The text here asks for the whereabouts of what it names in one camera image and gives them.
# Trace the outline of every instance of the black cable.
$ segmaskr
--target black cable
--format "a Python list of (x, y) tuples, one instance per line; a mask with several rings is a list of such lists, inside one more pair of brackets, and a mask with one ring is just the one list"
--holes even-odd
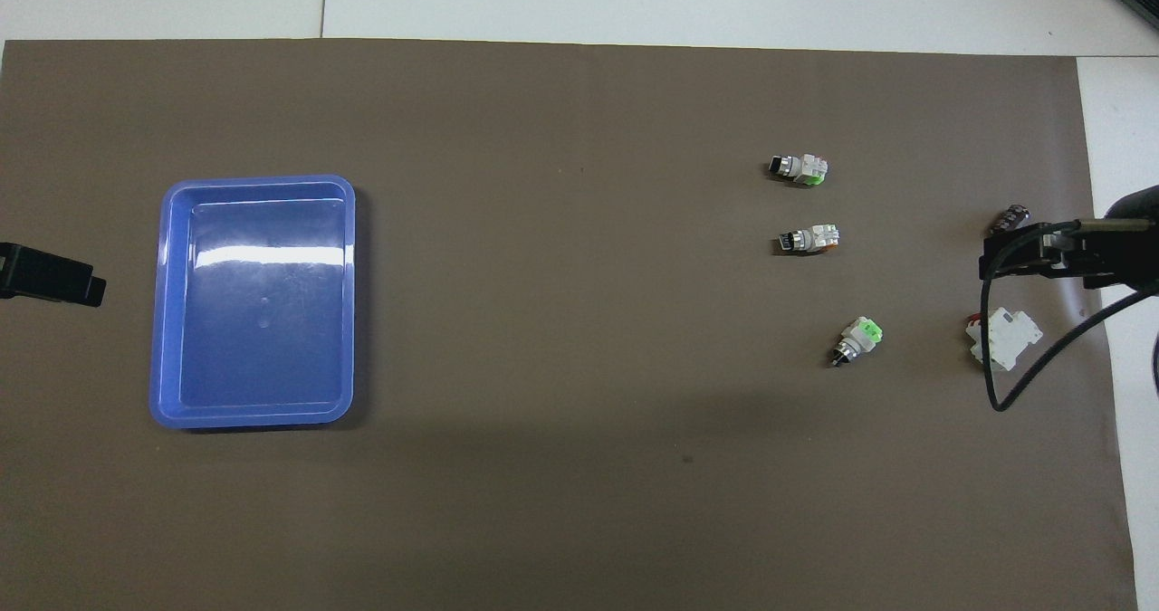
[[(1032, 233), (1019, 237), (1009, 245), (1003, 247), (1003, 249), (994, 256), (994, 260), (990, 263), (990, 267), (986, 269), (985, 277), (982, 281), (982, 305), (979, 311), (982, 317), (982, 371), (986, 377), (986, 397), (990, 399), (990, 407), (994, 408), (996, 412), (1005, 412), (1009, 409), (1009, 407), (1014, 405), (1014, 400), (1018, 399), (1027, 386), (1030, 385), (1034, 377), (1045, 369), (1047, 364), (1049, 364), (1055, 356), (1063, 351), (1064, 348), (1069, 347), (1071, 342), (1078, 340), (1084, 333), (1098, 326), (1115, 313), (1124, 311), (1132, 305), (1159, 293), (1159, 281), (1149, 283), (1137, 292), (1115, 301), (1113, 305), (1106, 306), (1101, 311), (1098, 311), (1095, 314), (1085, 319), (1083, 323), (1079, 323), (1069, 330), (1066, 335), (1063, 335), (1062, 339), (1048, 348), (1047, 352), (1040, 356), (1040, 358), (1030, 365), (1030, 369), (1028, 369), (1027, 372), (1019, 378), (1018, 384), (1011, 388), (1009, 393), (1006, 394), (1006, 398), (999, 402), (998, 395), (994, 393), (993, 364), (990, 363), (990, 285), (992, 284), (998, 269), (1001, 268), (1001, 264), (1006, 262), (1006, 259), (1008, 259), (1019, 248), (1029, 245), (1030, 242), (1036, 242), (1043, 235), (1076, 231), (1078, 227), (1079, 223), (1077, 221), (1063, 221), (1044, 226)], [(1159, 388), (1159, 339), (1157, 339), (1154, 350), (1152, 351), (1152, 368), (1156, 377), (1156, 386)]]

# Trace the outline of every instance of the brown mat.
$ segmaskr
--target brown mat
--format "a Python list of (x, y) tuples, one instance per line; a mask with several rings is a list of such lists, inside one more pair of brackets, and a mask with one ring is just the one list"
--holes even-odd
[[(998, 415), (963, 334), (997, 211), (1092, 212), (1073, 59), (9, 42), (0, 86), (0, 239), (109, 281), (0, 301), (0, 608), (1135, 606), (1105, 335)], [(312, 173), (359, 195), (355, 408), (162, 429), (161, 196)], [(1023, 369), (1098, 305), (994, 304)]]

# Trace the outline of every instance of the blue tray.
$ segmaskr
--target blue tray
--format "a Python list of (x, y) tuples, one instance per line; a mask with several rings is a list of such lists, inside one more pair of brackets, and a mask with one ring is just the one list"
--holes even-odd
[(355, 191), (184, 181), (161, 206), (150, 408), (169, 428), (326, 423), (353, 397)]

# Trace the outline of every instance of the blue plastic container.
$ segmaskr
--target blue plastic container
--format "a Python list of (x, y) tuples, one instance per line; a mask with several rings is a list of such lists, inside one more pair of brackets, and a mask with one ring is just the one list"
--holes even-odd
[(184, 181), (161, 206), (150, 408), (169, 428), (326, 423), (353, 397), (355, 191)]

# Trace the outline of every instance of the green plastic part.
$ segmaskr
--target green plastic part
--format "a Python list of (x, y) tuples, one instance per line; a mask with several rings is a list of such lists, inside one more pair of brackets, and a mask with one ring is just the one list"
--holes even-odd
[(861, 332), (868, 335), (875, 344), (881, 341), (881, 326), (874, 323), (873, 319), (866, 319), (861, 322)]

